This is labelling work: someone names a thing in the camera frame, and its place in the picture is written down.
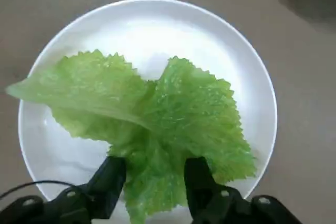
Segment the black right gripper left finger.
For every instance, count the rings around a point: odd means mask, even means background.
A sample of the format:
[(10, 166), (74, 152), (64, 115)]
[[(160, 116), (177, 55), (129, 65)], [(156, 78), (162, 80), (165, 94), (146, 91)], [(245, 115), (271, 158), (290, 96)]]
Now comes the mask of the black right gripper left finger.
[(37, 195), (19, 197), (1, 210), (1, 223), (91, 223), (112, 215), (126, 179), (124, 158), (107, 157), (85, 184), (58, 180), (43, 184), (64, 185), (51, 201)]

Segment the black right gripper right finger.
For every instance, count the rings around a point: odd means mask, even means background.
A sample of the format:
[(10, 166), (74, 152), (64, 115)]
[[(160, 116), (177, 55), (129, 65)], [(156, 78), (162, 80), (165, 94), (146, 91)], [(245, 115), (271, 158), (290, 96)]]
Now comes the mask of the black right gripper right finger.
[(216, 183), (203, 157), (186, 160), (185, 187), (192, 223), (301, 223), (275, 197), (247, 201), (237, 189)]

